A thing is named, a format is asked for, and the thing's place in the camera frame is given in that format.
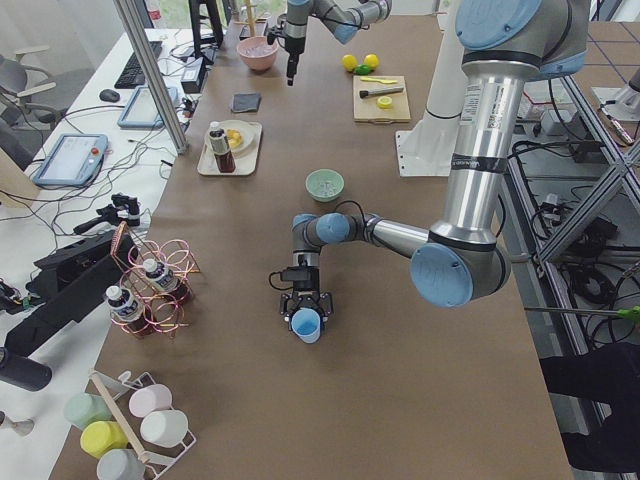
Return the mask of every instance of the green bowl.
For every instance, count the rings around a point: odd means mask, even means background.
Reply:
[[[311,198],[318,202],[330,202],[342,193],[344,179],[335,170],[321,168],[307,175],[304,182]]]

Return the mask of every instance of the white bottle cap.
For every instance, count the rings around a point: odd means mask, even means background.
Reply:
[[[117,285],[111,285],[107,288],[107,298],[109,300],[119,300],[122,296],[122,289]]]
[[[156,268],[158,268],[158,262],[153,258],[147,258],[144,262],[142,262],[142,268],[144,268],[145,272],[155,272]]]

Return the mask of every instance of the yellow cup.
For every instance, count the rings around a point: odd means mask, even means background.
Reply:
[[[80,448],[98,459],[109,450],[125,448],[127,443],[127,436],[117,422],[93,422],[80,437]]]

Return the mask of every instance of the pink bowl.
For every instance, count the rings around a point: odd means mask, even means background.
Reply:
[[[267,37],[249,37],[241,40],[236,51],[251,70],[263,71],[271,68],[278,54],[278,43],[267,43]]]

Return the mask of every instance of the white device with blue frame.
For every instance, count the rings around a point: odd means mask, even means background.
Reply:
[[[178,101],[178,89],[167,87],[167,93],[174,105]],[[164,125],[158,108],[151,96],[151,90],[146,85],[139,85],[131,94],[131,98],[124,107],[118,119],[120,128],[152,129]]]
[[[100,171],[108,144],[106,135],[60,135],[36,172],[33,183],[41,187],[86,185]]]

